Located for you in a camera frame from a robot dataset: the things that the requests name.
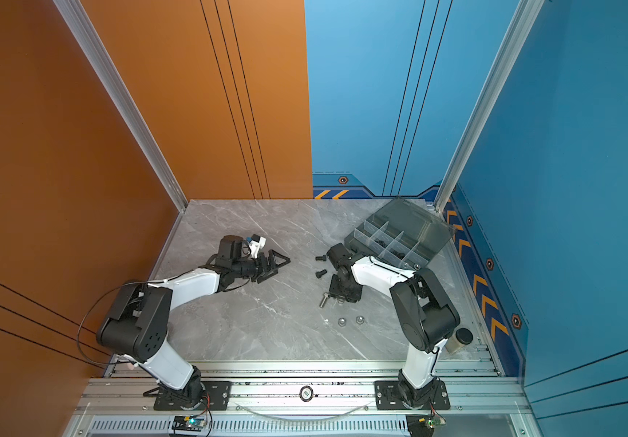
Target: orange wall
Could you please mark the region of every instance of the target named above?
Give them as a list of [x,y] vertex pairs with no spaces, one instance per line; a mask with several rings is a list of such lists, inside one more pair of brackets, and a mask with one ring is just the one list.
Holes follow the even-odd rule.
[[304,1],[83,0],[187,198],[310,198]]
[[52,0],[0,0],[0,283],[20,294],[0,285],[0,435],[62,432],[101,372],[75,323],[148,276],[176,215]]

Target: silver bolt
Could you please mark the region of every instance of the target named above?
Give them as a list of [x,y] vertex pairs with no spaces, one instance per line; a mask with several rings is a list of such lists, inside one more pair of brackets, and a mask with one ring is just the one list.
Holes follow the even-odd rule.
[[323,308],[326,305],[326,301],[328,301],[328,293],[324,293],[323,299],[321,299],[321,303],[319,304],[319,308]]

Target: blue wall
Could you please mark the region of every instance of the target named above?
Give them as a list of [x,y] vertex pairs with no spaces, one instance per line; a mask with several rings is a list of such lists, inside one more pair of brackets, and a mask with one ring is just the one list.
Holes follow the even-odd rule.
[[314,172],[377,196],[438,183],[517,3],[306,0]]
[[628,2],[545,2],[459,186],[529,326],[546,436],[628,433],[608,406],[628,402]]

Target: black line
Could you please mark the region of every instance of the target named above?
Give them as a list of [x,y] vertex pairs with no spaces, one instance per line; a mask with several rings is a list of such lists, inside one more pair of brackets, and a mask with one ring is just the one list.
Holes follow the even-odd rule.
[[423,95],[423,103],[421,103],[421,111],[418,114],[418,120],[416,121],[416,128],[413,131],[413,138],[411,138],[411,145],[408,147],[408,155],[406,155],[406,163],[403,167],[403,173],[401,174],[401,181],[399,182],[399,190],[396,192],[397,195],[401,193],[401,185],[403,184],[404,176],[406,176],[406,167],[408,167],[408,159],[411,157],[411,150],[413,149],[413,142],[416,140],[416,132],[418,132],[418,125],[421,122],[421,115],[423,115],[423,107],[426,104],[426,97],[428,96],[428,88],[431,86],[431,79],[433,79],[433,72],[435,71],[435,63],[438,61],[438,53],[441,51],[442,45],[442,37],[445,35],[445,27],[447,27],[447,19],[449,18],[449,11],[452,10],[452,2],[454,0],[450,0],[449,8],[447,9],[447,17],[445,17],[445,25],[442,26],[441,40],[438,42],[438,49],[435,51],[435,59],[433,60],[433,67],[431,68],[431,77],[428,78],[428,84],[426,85],[426,93]]
[[233,80],[233,90],[236,92],[236,100],[238,101],[238,107],[241,110],[241,120],[243,120],[243,128],[246,131],[246,141],[248,141],[248,149],[251,151],[251,161],[253,161],[253,169],[256,172],[256,181],[258,182],[258,190],[261,192],[261,198],[263,198],[264,197],[263,188],[261,187],[261,179],[258,176],[258,166],[256,165],[256,157],[253,155],[253,146],[251,145],[251,136],[248,134],[248,127],[246,126],[246,116],[243,115],[243,106],[241,105],[241,97],[238,95],[238,85],[236,84],[236,76],[233,73],[233,66],[231,65],[231,57],[229,57],[229,47],[226,44],[226,37],[224,36],[224,27],[222,26],[222,18],[220,17],[220,9],[217,7],[217,0],[214,0],[214,9],[217,10],[217,20],[220,22],[220,29],[222,30],[222,40],[224,41],[224,49],[226,50],[226,60],[229,61],[229,69],[231,70],[231,80]]
[[563,371],[563,372],[561,372],[561,373],[557,373],[556,375],[552,375],[552,376],[548,376],[547,378],[543,378],[543,379],[541,379],[541,380],[539,380],[539,381],[531,382],[531,383],[529,383],[529,384],[526,384],[526,385],[525,385],[525,387],[530,387],[531,385],[539,384],[540,382],[544,382],[544,381],[546,381],[546,380],[551,380],[552,378],[556,378],[557,376],[562,376],[562,375],[564,375],[565,373],[569,373],[569,372],[573,372],[573,371],[578,370],[578,369],[582,369],[582,368],[584,368],[584,367],[586,367],[586,366],[589,366],[589,365],[591,365],[591,364],[599,363],[599,362],[601,362],[601,361],[605,361],[605,360],[607,360],[607,359],[610,359],[610,358],[612,358],[612,357],[616,357],[617,355],[622,355],[622,354],[627,353],[627,352],[628,352],[628,349],[621,350],[621,351],[620,351],[620,352],[618,352],[618,353],[615,353],[615,354],[612,354],[612,355],[608,355],[608,356],[606,356],[606,357],[603,357],[603,358],[597,359],[597,360],[592,361],[592,362],[590,362],[590,363],[581,364],[580,366],[578,366],[578,367],[574,367],[574,368],[573,368],[573,369],[571,369],[571,370]]
[[584,411],[599,410],[600,408],[607,408],[607,407],[616,407],[616,406],[619,406],[619,405],[626,405],[627,403],[628,403],[628,401],[617,402],[617,403],[610,403],[608,405],[602,405],[602,406],[599,406],[599,407],[590,407],[590,408],[584,408],[583,410],[568,411],[566,413],[553,414],[553,415],[544,416],[544,417],[536,417],[536,419],[537,420],[549,419],[550,417],[565,416],[567,414],[574,414],[574,413],[583,413]]
[[[56,311],[54,311],[54,310],[50,310],[50,309],[49,309],[49,308],[47,308],[46,306],[42,305],[41,303],[35,302],[34,300],[30,299],[29,297],[25,296],[24,294],[19,293],[19,292],[16,292],[16,291],[15,291],[15,290],[13,290],[12,288],[7,287],[7,286],[5,286],[5,285],[3,285],[3,284],[1,284],[1,283],[0,283],[0,286],[1,286],[1,287],[3,287],[3,288],[5,288],[5,289],[6,289],[6,290],[8,290],[9,292],[12,292],[12,293],[14,293],[14,294],[17,294],[17,295],[18,295],[18,296],[20,296],[21,298],[23,298],[23,299],[25,299],[25,300],[27,300],[27,301],[29,301],[29,302],[32,302],[32,303],[34,303],[35,305],[37,305],[37,306],[39,306],[39,307],[41,307],[41,308],[44,308],[45,310],[47,310],[47,311],[49,311],[49,312],[51,312],[51,313],[53,313],[53,314],[58,315],[60,318],[62,318],[62,319],[64,319],[64,320],[66,320],[67,322],[71,322],[71,323],[73,323],[74,325],[78,326],[78,323],[74,322],[74,320],[69,319],[69,318],[67,318],[67,317],[64,317],[63,315],[59,314],[58,312],[56,312]],[[84,329],[85,329],[86,331],[90,332],[91,334],[95,334],[93,331],[91,331],[91,330],[90,330],[90,329],[88,329],[88,328],[84,328]]]
[[253,129],[256,131],[256,143],[258,144],[258,152],[261,155],[261,164],[263,165],[263,176],[266,180],[266,190],[268,190],[268,198],[270,198],[270,185],[268,184],[268,172],[266,171],[266,162],[263,159],[263,150],[261,149],[261,140],[258,138],[258,127],[256,126],[256,116],[253,113],[253,104],[251,103],[251,94],[248,91],[248,82],[246,81],[246,71],[243,69],[243,59],[241,59],[241,49],[238,46],[238,37],[236,36],[236,25],[233,23],[233,15],[231,14],[231,2],[226,1],[229,5],[229,16],[231,17],[231,27],[233,28],[233,38],[236,39],[236,50],[238,51],[238,60],[241,63],[241,73],[243,73],[243,83],[246,85],[246,97],[248,98],[248,106],[251,109],[251,118],[253,119]]
[[547,399],[558,398],[558,397],[560,397],[560,396],[564,396],[564,395],[566,395],[566,394],[576,393],[577,391],[582,391],[582,390],[592,389],[592,388],[594,388],[594,387],[599,387],[599,386],[601,386],[601,385],[606,385],[606,384],[609,384],[610,382],[617,382],[617,381],[622,381],[622,380],[626,380],[626,379],[628,379],[628,376],[623,376],[622,378],[616,378],[616,379],[614,379],[614,380],[609,380],[609,381],[601,382],[601,383],[599,383],[599,384],[589,385],[588,387],[583,387],[582,389],[575,389],[575,390],[567,391],[567,392],[562,393],[562,394],[555,394],[554,396],[550,396],[550,397],[546,397],[546,398],[542,398],[542,399],[537,399],[536,401],[530,401],[530,403],[542,402],[542,401],[546,401]]
[[212,39],[212,32],[210,31],[210,25],[209,23],[207,23],[207,14],[205,13],[205,5],[202,4],[202,0],[200,0],[200,7],[202,8],[202,15],[204,15],[205,17],[205,26],[207,26],[207,34],[210,36],[210,42],[212,43],[212,50],[214,51],[214,59],[217,61],[217,70],[220,71],[220,78],[222,78],[222,87],[224,87],[224,96],[226,97],[226,104],[229,105],[229,112],[231,113],[231,122],[233,123],[233,130],[236,133],[236,140],[238,141],[238,147],[239,149],[241,149],[241,157],[243,158],[243,166],[246,168],[246,175],[248,176],[248,183],[251,185],[251,194],[253,194],[253,198],[256,198],[256,192],[253,191],[253,181],[251,180],[251,174],[249,173],[248,165],[246,164],[246,155],[243,153],[243,146],[241,145],[241,138],[239,138],[238,136],[238,129],[236,128],[236,119],[234,119],[233,111],[231,110],[231,102],[229,102],[229,94],[226,92],[226,84],[224,83],[224,76],[222,75],[222,67],[220,66],[220,59],[217,57],[217,49],[214,48],[214,40]]
[[389,162],[387,164],[387,174],[384,175],[384,186],[382,187],[382,196],[387,188],[387,178],[389,176],[389,166],[391,165],[391,157],[394,155],[394,143],[396,142],[396,133],[399,129],[399,121],[401,121],[401,110],[403,109],[403,101],[406,98],[406,88],[408,87],[408,78],[411,76],[411,65],[413,65],[413,55],[416,53],[416,43],[418,42],[418,33],[421,31],[421,22],[423,21],[423,11],[426,9],[426,0],[423,0],[421,8],[421,17],[418,19],[418,30],[416,30],[416,39],[413,41],[413,51],[411,52],[411,62],[408,63],[408,73],[406,73],[406,84],[403,87],[403,96],[401,96],[401,107],[399,108],[399,116],[396,119],[396,129],[394,129],[394,139],[391,140],[391,152],[389,152]]
[[[57,334],[59,334],[60,336],[67,337],[69,340],[76,341],[76,339],[75,339],[74,337],[67,336],[67,335],[66,335],[66,334],[64,334],[63,332],[59,332],[59,331],[57,331],[56,329],[54,329],[54,328],[50,328],[50,327],[48,327],[47,325],[42,324],[42,323],[39,323],[39,322],[38,322],[38,321],[36,321],[36,320],[30,319],[30,318],[28,318],[28,317],[25,317],[25,316],[23,316],[22,314],[20,314],[19,312],[16,312],[16,311],[13,311],[13,310],[11,310],[11,309],[9,309],[9,308],[6,308],[6,307],[5,307],[5,306],[3,306],[3,305],[0,305],[0,308],[2,308],[2,309],[4,309],[4,310],[6,310],[6,311],[8,311],[8,312],[12,312],[13,314],[15,314],[15,315],[17,315],[17,316],[20,316],[20,317],[22,317],[23,319],[29,320],[30,322],[33,322],[34,324],[38,324],[38,325],[39,325],[39,326],[41,326],[42,328],[47,328],[47,329],[49,329],[50,331],[54,331],[54,332],[56,332]],[[105,351],[103,351],[103,350],[100,350],[100,349],[96,349],[95,347],[93,347],[93,346],[91,346],[91,345],[88,345],[88,344],[86,344],[86,343],[83,343],[82,341],[81,341],[80,343],[82,343],[83,345],[86,345],[86,346],[90,347],[90,348],[91,348],[91,349],[93,349],[93,350],[97,350],[97,351],[98,351],[98,352],[100,352],[101,354],[105,354],[105,355],[107,355],[107,354],[108,354],[107,352],[105,352]]]
[[396,170],[394,171],[394,179],[391,181],[391,188],[389,191],[389,195],[394,192],[394,183],[396,182],[396,174],[399,171],[399,163],[401,162],[401,155],[403,154],[403,145],[406,142],[406,134],[408,134],[408,126],[411,123],[411,117],[413,117],[413,107],[416,104],[416,95],[418,94],[418,85],[421,83],[421,76],[423,76],[423,66],[426,64],[426,56],[428,55],[428,47],[431,45],[431,37],[433,35],[433,29],[435,28],[435,18],[438,16],[438,8],[441,3],[438,0],[438,4],[435,5],[435,14],[433,15],[433,22],[431,23],[431,33],[428,34],[428,42],[426,43],[426,51],[423,53],[423,62],[421,62],[421,71],[418,73],[418,81],[416,82],[416,89],[413,92],[413,100],[411,101],[411,111],[408,112],[408,120],[406,120],[406,130],[403,133],[403,140],[401,141],[401,150],[399,150],[399,159],[396,161]]
[[67,353],[65,353],[65,352],[62,352],[61,350],[56,350],[54,347],[49,347],[49,346],[47,346],[47,345],[43,345],[42,343],[37,343],[35,340],[30,340],[29,338],[25,338],[25,337],[19,336],[19,335],[17,335],[17,334],[13,334],[12,332],[10,332],[10,331],[6,331],[6,330],[5,330],[5,329],[3,329],[3,328],[0,328],[0,331],[1,331],[1,332],[5,332],[6,334],[10,334],[10,335],[11,335],[11,336],[13,336],[13,337],[18,337],[18,338],[20,338],[20,339],[22,339],[22,340],[29,341],[30,343],[34,343],[34,344],[36,344],[36,345],[38,345],[38,346],[42,346],[42,347],[44,347],[45,349],[53,350],[53,351],[55,351],[55,352],[57,352],[57,353],[60,353],[60,354],[62,354],[62,355],[66,355],[67,357],[69,357],[69,358],[73,358],[73,359],[78,360],[78,361],[80,361],[80,362],[82,362],[82,363],[89,364],[89,365],[91,365],[91,366],[95,366],[95,364],[90,364],[90,363],[87,363],[87,362],[85,362],[84,360],[82,360],[81,358],[74,357],[74,355],[69,355],[69,354],[67,354]]

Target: gray marble tabletop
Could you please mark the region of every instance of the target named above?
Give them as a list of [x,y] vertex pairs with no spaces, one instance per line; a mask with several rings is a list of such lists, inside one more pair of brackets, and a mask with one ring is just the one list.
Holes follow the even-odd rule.
[[[292,263],[261,284],[205,296],[170,314],[171,345],[191,361],[392,359],[406,358],[408,342],[391,299],[365,287],[362,300],[319,302],[328,290],[333,266],[315,261],[341,243],[388,200],[224,200],[191,201],[163,258],[157,277],[169,277],[203,264],[222,236],[267,239]],[[431,267],[452,297],[454,284],[442,253]],[[323,268],[327,275],[317,279]],[[363,324],[355,318],[362,315]],[[338,326],[338,318],[347,324]]]

